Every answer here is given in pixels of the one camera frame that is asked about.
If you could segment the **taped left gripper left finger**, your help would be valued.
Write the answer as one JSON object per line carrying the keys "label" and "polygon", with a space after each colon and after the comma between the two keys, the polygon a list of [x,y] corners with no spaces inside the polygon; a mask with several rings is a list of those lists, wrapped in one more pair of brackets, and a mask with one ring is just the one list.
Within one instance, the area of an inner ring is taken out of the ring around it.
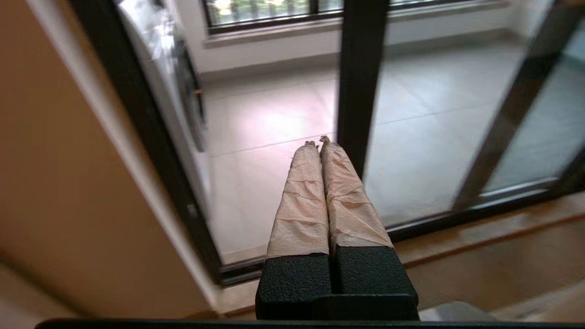
{"label": "taped left gripper left finger", "polygon": [[292,157],[272,223],[257,319],[313,319],[314,302],[332,293],[329,229],[319,152],[307,141]]}

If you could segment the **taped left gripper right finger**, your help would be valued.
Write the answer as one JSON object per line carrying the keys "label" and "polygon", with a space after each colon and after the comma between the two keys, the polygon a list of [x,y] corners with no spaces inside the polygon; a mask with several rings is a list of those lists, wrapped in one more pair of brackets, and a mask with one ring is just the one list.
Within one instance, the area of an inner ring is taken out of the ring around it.
{"label": "taped left gripper right finger", "polygon": [[320,151],[334,286],[342,294],[418,294],[344,149],[322,136]]}

